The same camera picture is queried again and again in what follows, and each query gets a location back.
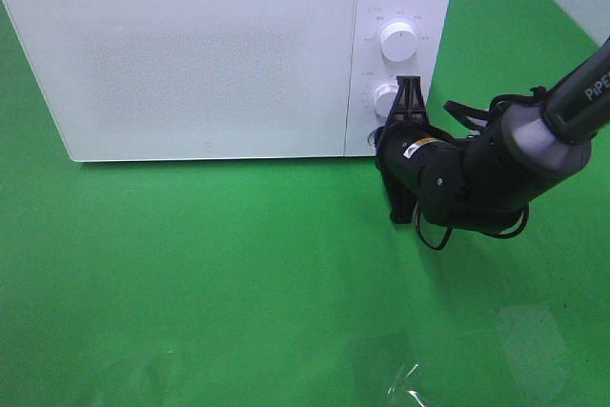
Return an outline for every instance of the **microwave control panel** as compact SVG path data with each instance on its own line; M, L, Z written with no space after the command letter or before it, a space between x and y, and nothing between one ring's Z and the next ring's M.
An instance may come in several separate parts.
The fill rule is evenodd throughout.
M427 100L449 0L356 0L345 155L375 153L398 75L418 75Z

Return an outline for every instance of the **white microwave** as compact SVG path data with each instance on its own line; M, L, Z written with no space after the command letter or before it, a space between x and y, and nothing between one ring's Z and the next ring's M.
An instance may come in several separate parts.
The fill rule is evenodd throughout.
M4 0L74 161L374 154L449 0Z

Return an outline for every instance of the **robotic arm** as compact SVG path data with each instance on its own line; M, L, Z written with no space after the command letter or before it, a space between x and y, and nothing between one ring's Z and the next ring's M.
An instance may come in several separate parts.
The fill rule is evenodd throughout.
M447 102L445 109L474 132L465 138L430 124L419 77L397 80L394 105L375 135L376 165L392 221L413 222L435 250L453 229L519 234L529 202L582 170L591 139L610 121L610 40L549 91L500 95L489 111ZM439 245L423 237L422 215L447 228Z

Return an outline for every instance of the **cable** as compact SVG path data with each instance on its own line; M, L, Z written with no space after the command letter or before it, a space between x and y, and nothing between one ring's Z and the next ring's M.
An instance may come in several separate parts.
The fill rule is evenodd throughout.
M417 231L417 235L419 236L419 240L421 240L426 247L431 248L432 250L435 250L437 252L439 252L440 250L445 248L445 245L447 245L447 242L449 241L449 237L451 237L451 232L453 231L453 228L447 228L445 230L445 235L443 236L440 243L438 245L434 246L430 242L428 242L428 240L426 240L426 237L424 237L423 233L421 232L421 228L419 226L419 221L421 219L421 208L419 207L419 203L416 204L416 207L413 210L413 213L414 213L413 222L416 226L416 231Z
M485 234L488 237L501 238L501 239L516 237L517 235L521 234L523 232L523 230L525 229L525 226L527 226L527 220L529 219L529 217L530 217L530 206L528 204L525 207L523 207L523 213L521 214L521 222L519 223L518 227L511 233L508 233L508 234L481 233L481 234Z

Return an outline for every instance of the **green surface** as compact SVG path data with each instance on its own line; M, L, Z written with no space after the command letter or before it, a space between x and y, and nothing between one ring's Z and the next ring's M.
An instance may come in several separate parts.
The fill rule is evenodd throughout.
M594 49L551 0L452 0L432 117ZM71 163L3 11L0 53L0 405L610 405L610 132L525 234L436 254L371 159Z

